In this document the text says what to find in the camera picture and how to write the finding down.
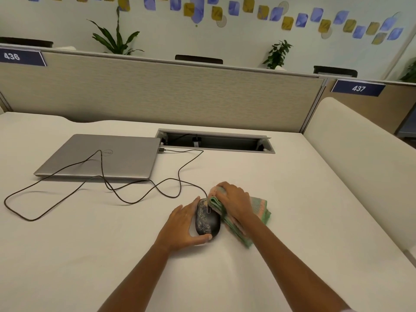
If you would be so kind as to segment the person's left hand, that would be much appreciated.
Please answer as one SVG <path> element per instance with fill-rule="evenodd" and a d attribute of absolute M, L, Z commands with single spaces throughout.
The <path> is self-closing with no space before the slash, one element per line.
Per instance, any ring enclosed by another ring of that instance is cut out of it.
<path fill-rule="evenodd" d="M 190 247 L 189 229 L 199 201 L 198 196 L 190 204 L 176 207 L 160 230 L 153 246 L 163 249 L 168 254 Z"/>

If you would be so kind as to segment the person's right hand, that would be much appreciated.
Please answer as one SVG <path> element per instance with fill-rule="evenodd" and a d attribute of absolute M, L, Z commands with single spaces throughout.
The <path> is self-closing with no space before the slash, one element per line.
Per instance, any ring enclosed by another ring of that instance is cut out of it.
<path fill-rule="evenodd" d="M 235 186 L 235 219 L 247 231 L 259 222 L 259 218 L 253 213 L 249 194 L 237 186 Z"/>

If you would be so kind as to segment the black computer mouse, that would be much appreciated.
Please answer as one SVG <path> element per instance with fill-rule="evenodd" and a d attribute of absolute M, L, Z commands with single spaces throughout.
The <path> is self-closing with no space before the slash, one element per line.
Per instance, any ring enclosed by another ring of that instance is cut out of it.
<path fill-rule="evenodd" d="M 211 234 L 215 238 L 221 229 L 221 216 L 208 204 L 208 199 L 200 199 L 195 211 L 195 230 L 202 236 Z"/>

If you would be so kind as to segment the green pink cloth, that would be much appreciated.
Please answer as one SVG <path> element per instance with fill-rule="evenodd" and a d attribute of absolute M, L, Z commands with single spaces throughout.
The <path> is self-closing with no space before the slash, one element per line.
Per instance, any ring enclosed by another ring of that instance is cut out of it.
<path fill-rule="evenodd" d="M 225 223 L 227 229 L 235 237 L 237 237 L 246 248 L 250 248 L 253 244 L 252 240 L 248 237 L 246 230 L 243 228 L 241 223 L 235 217 L 228 215 L 222 202 L 217 199 L 217 193 L 223 193 L 226 195 L 226 191 L 222 187 L 213 187 L 208 194 L 208 206 L 220 215 L 221 220 Z M 267 225 L 271 216 L 271 212 L 267 208 L 268 202 L 261 198 L 250 197 L 250 203 L 253 213 L 261 220 L 262 223 Z"/>

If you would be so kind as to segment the person's left forearm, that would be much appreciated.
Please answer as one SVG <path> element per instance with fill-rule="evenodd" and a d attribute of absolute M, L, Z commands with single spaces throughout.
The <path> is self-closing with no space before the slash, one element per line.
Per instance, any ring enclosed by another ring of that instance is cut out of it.
<path fill-rule="evenodd" d="M 175 244 L 156 241 L 97 312 L 145 312 Z"/>

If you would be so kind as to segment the person's right forearm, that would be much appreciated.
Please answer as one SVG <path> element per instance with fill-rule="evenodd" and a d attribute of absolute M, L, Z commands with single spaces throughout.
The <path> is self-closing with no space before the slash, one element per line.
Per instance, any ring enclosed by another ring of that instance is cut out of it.
<path fill-rule="evenodd" d="M 239 222 L 266 262 L 292 312 L 344 312 L 350 309 L 257 216 L 243 215 Z"/>

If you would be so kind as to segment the silver closed laptop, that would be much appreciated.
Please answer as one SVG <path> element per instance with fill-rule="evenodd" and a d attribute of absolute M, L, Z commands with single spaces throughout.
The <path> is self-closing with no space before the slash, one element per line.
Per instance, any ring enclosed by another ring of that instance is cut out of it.
<path fill-rule="evenodd" d="M 34 175 L 148 180 L 160 145 L 156 137 L 75 134 Z"/>

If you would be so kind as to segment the beige desk partition panel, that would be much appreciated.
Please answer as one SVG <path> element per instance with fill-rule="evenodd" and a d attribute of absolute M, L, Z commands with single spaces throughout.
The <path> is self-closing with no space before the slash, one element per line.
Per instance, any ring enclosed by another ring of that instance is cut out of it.
<path fill-rule="evenodd" d="M 333 93 L 331 89 L 337 79 L 383 83 L 386 87 L 378 97 Z M 329 78 L 319 101 L 328 97 L 336 99 L 382 129 L 395 134 L 416 105 L 416 83 Z"/>
<path fill-rule="evenodd" d="M 320 76 L 115 54 L 40 51 L 47 66 L 0 63 L 5 111 L 75 122 L 158 124 L 302 132 L 324 86 Z"/>

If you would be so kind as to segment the black chair back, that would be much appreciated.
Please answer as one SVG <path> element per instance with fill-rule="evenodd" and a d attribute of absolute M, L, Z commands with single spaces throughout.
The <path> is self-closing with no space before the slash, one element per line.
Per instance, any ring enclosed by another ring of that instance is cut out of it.
<path fill-rule="evenodd" d="M 223 64 L 223 60 L 219 58 L 191 56 L 191 55 L 175 55 L 175 60 L 184 62 Z"/>
<path fill-rule="evenodd" d="M 348 68 L 314 66 L 314 74 L 328 75 L 328 76 L 343 76 L 357 78 L 358 72 Z"/>
<path fill-rule="evenodd" d="M 44 40 L 37 40 L 37 39 L 25 39 L 25 38 L 0 36 L 0 44 L 27 46 L 27 47 L 29 46 L 29 47 L 52 48 L 54 43 L 52 41 L 44 41 Z"/>

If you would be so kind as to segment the white rounded desk divider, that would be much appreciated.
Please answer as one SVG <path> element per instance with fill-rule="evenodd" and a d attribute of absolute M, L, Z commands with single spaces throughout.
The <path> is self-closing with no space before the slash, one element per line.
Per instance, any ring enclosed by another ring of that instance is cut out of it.
<path fill-rule="evenodd" d="M 416 268 L 416 149 L 332 97 L 304 137 Z"/>

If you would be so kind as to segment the small green bushy plant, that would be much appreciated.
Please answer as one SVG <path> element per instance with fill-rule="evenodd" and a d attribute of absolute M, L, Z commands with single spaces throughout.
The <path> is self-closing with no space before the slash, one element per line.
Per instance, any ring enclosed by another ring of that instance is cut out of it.
<path fill-rule="evenodd" d="M 272 49 L 268 52 L 268 57 L 262 64 L 268 69 L 283 67 L 285 57 L 292 47 L 293 45 L 289 44 L 286 40 L 273 44 Z"/>

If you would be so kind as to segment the blue desk number sign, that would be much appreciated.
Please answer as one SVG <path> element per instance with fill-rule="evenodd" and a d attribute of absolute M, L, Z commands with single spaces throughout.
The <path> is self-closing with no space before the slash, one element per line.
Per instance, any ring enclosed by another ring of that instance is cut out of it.
<path fill-rule="evenodd" d="M 0 63 L 22 64 L 46 67 L 47 63 L 40 51 L 0 48 Z"/>
<path fill-rule="evenodd" d="M 378 97 L 385 87 L 383 83 L 337 79 L 331 92 Z"/>

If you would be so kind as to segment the tall green leafy plant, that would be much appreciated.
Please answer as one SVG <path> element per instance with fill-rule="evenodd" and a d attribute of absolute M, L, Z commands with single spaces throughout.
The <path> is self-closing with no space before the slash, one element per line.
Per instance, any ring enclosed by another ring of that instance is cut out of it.
<path fill-rule="evenodd" d="M 131 56 L 134 52 L 145 52 L 143 49 L 134 48 L 133 41 L 138 37 L 140 31 L 135 31 L 131 33 L 128 38 L 124 41 L 121 31 L 120 31 L 120 6 L 117 6 L 117 27 L 116 27 L 116 36 L 113 37 L 112 34 L 104 27 L 100 27 L 96 22 L 87 19 L 87 21 L 93 23 L 102 35 L 97 33 L 92 34 L 92 38 L 99 42 L 101 45 L 105 46 L 107 52 L 116 55 Z"/>

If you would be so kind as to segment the blue and yellow wall decals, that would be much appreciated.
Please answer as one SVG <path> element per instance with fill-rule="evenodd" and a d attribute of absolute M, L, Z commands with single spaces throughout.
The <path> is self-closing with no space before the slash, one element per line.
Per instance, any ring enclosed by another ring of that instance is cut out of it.
<path fill-rule="evenodd" d="M 79 3 L 87 3 L 89 0 L 76 0 Z M 121 11 L 131 10 L 130 0 L 94 0 L 105 2 L 117 2 Z M 184 17 L 189 17 L 197 26 L 204 18 L 205 6 L 211 10 L 211 19 L 217 23 L 225 21 L 224 9 L 218 6 L 220 0 L 161 0 L 169 2 L 169 9 L 181 12 Z M 156 0 L 143 0 L 146 10 L 156 11 Z M 305 28 L 307 23 L 319 24 L 318 32 L 329 35 L 333 25 L 342 26 L 344 33 L 352 34 L 354 39 L 362 39 L 363 36 L 374 36 L 372 44 L 379 45 L 385 39 L 397 40 L 404 31 L 404 27 L 398 25 L 399 13 L 386 18 L 383 23 L 372 21 L 368 26 L 358 25 L 357 20 L 349 17 L 350 11 L 340 10 L 336 13 L 333 20 L 324 18 L 324 9 L 314 7 L 310 14 L 298 13 L 296 17 L 287 16 L 289 5 L 287 1 L 281 2 L 278 6 L 270 8 L 267 5 L 255 5 L 255 0 L 242 0 L 242 2 L 230 0 L 226 8 L 229 16 L 239 16 L 240 12 L 252 14 L 257 10 L 258 20 L 281 22 L 281 29 L 290 31 L 293 27 Z"/>

